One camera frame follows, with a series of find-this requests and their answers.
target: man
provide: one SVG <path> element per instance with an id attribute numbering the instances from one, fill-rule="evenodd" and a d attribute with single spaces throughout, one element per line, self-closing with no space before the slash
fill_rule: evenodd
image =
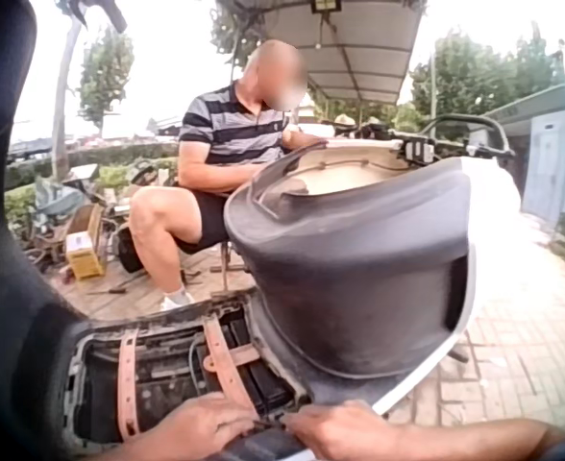
<path id="1" fill-rule="evenodd" d="M 268 40 L 230 86 L 197 97 L 180 133 L 180 188 L 144 187 L 131 202 L 135 249 L 165 293 L 163 310 L 192 302 L 180 278 L 176 244 L 194 254 L 227 239 L 223 207 L 231 192 L 265 165 L 319 138 L 291 131 L 284 111 L 306 93 L 300 53 Z"/>
<path id="2" fill-rule="evenodd" d="M 253 429 L 252 418 L 223 394 L 207 394 L 186 401 L 159 425 L 96 461 L 197 461 Z M 543 461 L 546 454 L 553 455 L 549 461 L 565 459 L 565 432 L 533 420 L 392 425 L 354 400 L 336 407 L 304 406 L 282 421 L 320 460 Z"/>

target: bare leg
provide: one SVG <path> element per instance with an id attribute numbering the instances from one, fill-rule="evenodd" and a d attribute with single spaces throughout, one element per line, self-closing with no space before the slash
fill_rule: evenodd
<path id="1" fill-rule="evenodd" d="M 164 293 L 182 288 L 180 258 L 173 236 L 186 243 L 202 237 L 195 196 L 176 187 L 143 187 L 131 200 L 129 227 L 139 259 Z"/>

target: small building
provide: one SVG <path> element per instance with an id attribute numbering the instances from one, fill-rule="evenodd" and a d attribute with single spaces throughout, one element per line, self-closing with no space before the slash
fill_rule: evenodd
<path id="1" fill-rule="evenodd" d="M 520 190 L 522 211 L 554 229 L 565 213 L 565 85 L 484 115 L 503 126 L 517 155 L 506 168 Z"/>

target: canopy roof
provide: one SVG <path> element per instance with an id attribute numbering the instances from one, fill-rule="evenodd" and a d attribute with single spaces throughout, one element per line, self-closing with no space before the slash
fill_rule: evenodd
<path id="1" fill-rule="evenodd" d="M 328 98 L 396 104 L 417 37 L 422 1 L 342 0 L 340 12 L 325 16 L 312 12 L 310 0 L 221 3 L 235 12 L 260 12 L 267 37 L 301 50 L 310 85 Z"/>

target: wire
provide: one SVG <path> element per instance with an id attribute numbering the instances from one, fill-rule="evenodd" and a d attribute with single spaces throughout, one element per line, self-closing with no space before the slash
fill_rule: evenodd
<path id="1" fill-rule="evenodd" d="M 195 374 L 195 367 L 193 367 L 193 355 L 195 354 L 195 348 L 198 344 L 202 343 L 202 338 L 196 334 L 193 338 L 193 342 L 190 343 L 190 347 L 188 348 L 188 370 L 190 371 L 190 378 L 193 381 L 193 386 L 195 386 L 195 391 L 197 392 L 198 396 L 202 395 L 202 391 L 199 388 L 199 381 L 197 380 L 197 375 Z"/>

